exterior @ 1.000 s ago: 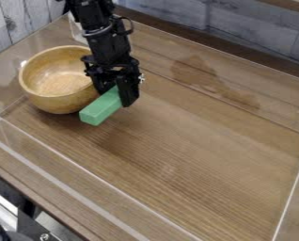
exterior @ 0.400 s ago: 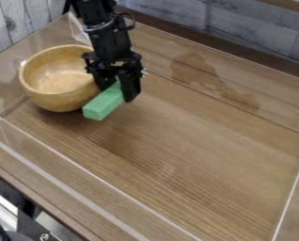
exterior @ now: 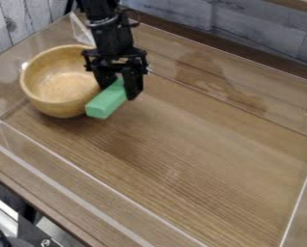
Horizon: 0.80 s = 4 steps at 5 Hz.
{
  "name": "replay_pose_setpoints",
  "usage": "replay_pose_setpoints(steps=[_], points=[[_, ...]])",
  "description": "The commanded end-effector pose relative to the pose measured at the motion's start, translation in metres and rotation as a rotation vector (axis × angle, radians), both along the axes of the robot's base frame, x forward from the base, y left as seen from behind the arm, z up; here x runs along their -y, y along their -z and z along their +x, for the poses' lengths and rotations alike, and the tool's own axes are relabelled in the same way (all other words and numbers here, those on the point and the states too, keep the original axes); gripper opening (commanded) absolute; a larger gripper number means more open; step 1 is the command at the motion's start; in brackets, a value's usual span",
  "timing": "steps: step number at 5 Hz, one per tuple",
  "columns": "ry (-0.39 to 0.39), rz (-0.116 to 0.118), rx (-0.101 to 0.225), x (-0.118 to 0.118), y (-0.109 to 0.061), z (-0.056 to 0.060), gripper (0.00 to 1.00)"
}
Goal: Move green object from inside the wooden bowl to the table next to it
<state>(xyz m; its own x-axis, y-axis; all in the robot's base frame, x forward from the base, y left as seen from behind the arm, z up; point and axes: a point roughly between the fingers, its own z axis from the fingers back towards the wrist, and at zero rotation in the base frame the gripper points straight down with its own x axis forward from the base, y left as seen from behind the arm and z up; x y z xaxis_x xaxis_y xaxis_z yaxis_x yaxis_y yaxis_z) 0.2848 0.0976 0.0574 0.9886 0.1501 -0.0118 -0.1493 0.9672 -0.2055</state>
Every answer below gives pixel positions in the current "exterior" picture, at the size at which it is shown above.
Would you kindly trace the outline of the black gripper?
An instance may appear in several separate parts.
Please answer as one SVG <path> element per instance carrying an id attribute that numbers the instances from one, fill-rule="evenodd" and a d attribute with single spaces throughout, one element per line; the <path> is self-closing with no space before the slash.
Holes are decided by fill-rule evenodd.
<path id="1" fill-rule="evenodd" d="M 95 39 L 95 48 L 85 49 L 81 53 L 85 60 L 85 70 L 93 71 L 97 85 L 104 90 L 117 79 L 109 68 L 92 68 L 91 58 L 104 59 L 108 62 L 127 58 L 138 62 L 139 70 L 123 68 L 124 90 L 128 100 L 135 100 L 143 91 L 143 74 L 148 73 L 147 52 L 135 47 L 132 29 L 139 25 L 127 18 L 105 18 L 87 20 L 87 27 Z"/>

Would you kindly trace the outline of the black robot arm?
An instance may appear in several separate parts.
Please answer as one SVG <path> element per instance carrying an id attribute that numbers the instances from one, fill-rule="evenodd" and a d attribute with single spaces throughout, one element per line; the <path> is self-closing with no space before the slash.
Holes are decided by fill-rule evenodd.
<path id="1" fill-rule="evenodd" d="M 128 100 L 135 100 L 143 91 L 143 77 L 148 73 L 147 51 L 135 46 L 134 28 L 120 0 L 68 0 L 80 5 L 87 17 L 95 47 L 84 49 L 81 56 L 85 71 L 95 75 L 97 85 L 105 90 L 122 75 Z"/>

